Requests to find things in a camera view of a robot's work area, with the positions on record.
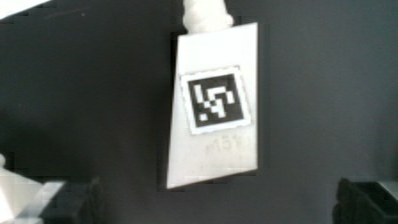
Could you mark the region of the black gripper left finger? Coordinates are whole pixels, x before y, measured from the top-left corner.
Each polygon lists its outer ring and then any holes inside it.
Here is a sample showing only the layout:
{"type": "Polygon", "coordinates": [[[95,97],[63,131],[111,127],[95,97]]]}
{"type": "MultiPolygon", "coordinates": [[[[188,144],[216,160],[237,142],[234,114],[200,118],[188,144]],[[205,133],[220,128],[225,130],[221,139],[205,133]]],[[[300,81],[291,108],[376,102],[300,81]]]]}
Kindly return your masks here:
{"type": "Polygon", "coordinates": [[[67,182],[38,214],[44,224],[104,224],[104,196],[99,179],[67,182]]]}

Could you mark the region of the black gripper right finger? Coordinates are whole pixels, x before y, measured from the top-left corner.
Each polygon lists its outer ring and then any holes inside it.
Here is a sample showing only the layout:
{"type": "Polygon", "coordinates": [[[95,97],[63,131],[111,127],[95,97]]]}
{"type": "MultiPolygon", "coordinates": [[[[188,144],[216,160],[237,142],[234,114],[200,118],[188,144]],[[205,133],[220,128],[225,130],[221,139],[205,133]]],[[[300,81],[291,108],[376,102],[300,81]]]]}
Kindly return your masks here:
{"type": "Polygon", "coordinates": [[[398,224],[398,181],[337,183],[332,224],[398,224]]]}

